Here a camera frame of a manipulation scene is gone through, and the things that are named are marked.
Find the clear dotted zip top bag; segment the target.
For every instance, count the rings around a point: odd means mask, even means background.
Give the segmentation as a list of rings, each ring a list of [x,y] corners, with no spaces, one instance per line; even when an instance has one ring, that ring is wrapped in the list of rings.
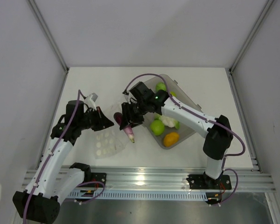
[[[114,125],[107,129],[94,132],[91,137],[91,149],[95,159],[112,157],[123,151],[128,143],[131,143],[125,132],[119,129],[119,124],[114,118],[116,112],[122,113],[119,101],[104,111],[104,115]]]

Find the purple toy eggplant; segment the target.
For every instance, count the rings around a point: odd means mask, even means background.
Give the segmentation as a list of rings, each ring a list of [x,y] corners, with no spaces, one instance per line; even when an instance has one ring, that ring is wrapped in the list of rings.
[[[120,112],[114,113],[113,118],[115,119],[116,123],[117,123],[119,126],[122,124],[122,121],[123,121],[123,115],[122,115],[122,113],[120,113]],[[131,126],[130,126],[130,125],[127,125],[127,126],[124,127],[122,130],[123,130],[124,133],[128,136],[129,140],[130,140],[132,143],[135,143],[134,133],[133,133],[133,130],[132,130]]]

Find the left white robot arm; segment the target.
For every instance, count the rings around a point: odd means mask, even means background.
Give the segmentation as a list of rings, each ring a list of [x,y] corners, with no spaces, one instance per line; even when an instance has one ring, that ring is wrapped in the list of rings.
[[[83,130],[101,131],[113,126],[100,107],[90,107],[81,100],[71,100],[65,114],[51,132],[50,146],[46,150],[39,168],[23,191],[15,192],[13,203],[23,223],[28,220],[42,224],[55,222],[62,203],[76,187],[92,185],[105,187],[105,181],[95,179],[91,167],[75,162],[67,175],[56,183],[57,175],[69,152]]]

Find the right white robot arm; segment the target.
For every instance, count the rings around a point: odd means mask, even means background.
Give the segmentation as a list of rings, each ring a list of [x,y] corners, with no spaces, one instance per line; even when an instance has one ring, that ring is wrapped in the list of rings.
[[[180,121],[205,139],[203,152],[208,158],[204,184],[211,189],[220,184],[225,152],[230,147],[234,135],[225,116],[215,118],[204,115],[178,100],[170,92],[153,92],[143,82],[138,82],[130,90],[124,90],[123,94],[131,96],[135,102],[122,103],[121,130],[142,124],[144,115],[149,112]]]

